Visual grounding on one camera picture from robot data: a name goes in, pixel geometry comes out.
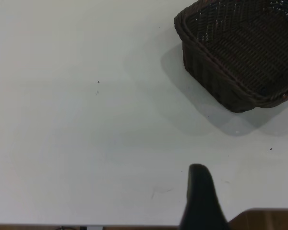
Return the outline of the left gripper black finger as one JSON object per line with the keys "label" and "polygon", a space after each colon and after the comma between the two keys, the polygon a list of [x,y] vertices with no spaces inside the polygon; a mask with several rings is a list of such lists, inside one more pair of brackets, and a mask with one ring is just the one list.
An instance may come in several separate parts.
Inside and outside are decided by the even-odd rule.
{"label": "left gripper black finger", "polygon": [[202,164],[189,166],[187,202],[179,229],[230,229],[219,204],[210,171]]}

